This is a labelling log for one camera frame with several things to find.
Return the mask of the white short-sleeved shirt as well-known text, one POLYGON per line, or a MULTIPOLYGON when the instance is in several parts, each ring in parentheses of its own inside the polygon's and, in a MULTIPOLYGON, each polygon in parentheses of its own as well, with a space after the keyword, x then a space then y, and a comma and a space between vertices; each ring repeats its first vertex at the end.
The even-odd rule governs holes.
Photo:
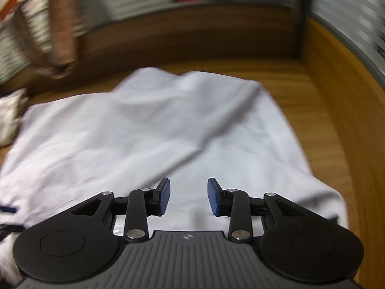
POLYGON ((110 93, 30 107, 1 167, 10 221, 32 226, 102 191, 118 196, 171 180, 152 230, 226 230, 207 181, 253 196, 272 191, 347 226, 342 196, 313 177, 279 107, 258 82, 140 69, 110 93))

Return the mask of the crumpled white garment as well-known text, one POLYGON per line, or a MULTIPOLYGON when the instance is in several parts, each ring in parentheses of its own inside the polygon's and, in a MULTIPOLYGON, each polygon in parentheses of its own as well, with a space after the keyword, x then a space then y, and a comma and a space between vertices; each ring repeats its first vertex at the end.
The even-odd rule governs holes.
POLYGON ((10 145, 15 139, 21 118, 27 109, 28 97, 25 88, 1 97, 0 133, 1 147, 10 145))

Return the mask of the orange patterned scarf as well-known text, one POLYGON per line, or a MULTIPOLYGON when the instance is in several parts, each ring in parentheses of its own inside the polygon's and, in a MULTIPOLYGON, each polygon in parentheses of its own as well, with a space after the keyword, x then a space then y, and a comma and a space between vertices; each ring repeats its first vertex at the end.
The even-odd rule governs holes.
POLYGON ((48 0, 51 52, 38 69, 42 75, 54 80, 64 78, 77 65, 76 20, 76 0, 48 0))

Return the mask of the glass desk partition front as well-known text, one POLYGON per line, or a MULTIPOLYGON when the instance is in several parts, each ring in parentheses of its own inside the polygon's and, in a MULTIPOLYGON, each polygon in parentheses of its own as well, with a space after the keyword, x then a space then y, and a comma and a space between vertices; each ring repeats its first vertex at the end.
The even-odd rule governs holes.
POLYGON ((38 72, 50 56, 48 0, 11 0, 1 18, 1 91, 41 90, 115 71, 184 60, 289 57, 307 0, 76 0, 78 63, 38 72))

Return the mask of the glass desk partition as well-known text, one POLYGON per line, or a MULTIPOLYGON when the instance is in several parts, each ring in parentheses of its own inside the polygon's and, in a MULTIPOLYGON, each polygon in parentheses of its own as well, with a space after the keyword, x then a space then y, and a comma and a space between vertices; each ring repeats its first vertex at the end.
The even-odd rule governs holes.
POLYGON ((48 0, 11 0, 1 18, 1 91, 41 90, 115 71, 184 60, 289 57, 307 0, 76 0, 78 63, 38 72, 50 56, 48 0))
POLYGON ((310 21, 342 42, 384 87, 384 0, 311 0, 310 21))

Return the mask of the glass desk partition right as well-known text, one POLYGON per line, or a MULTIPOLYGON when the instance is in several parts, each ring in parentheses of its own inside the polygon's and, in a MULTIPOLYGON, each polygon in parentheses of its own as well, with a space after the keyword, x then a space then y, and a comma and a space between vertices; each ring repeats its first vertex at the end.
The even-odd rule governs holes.
POLYGON ((384 0, 311 0, 310 21, 342 42, 384 87, 384 0))

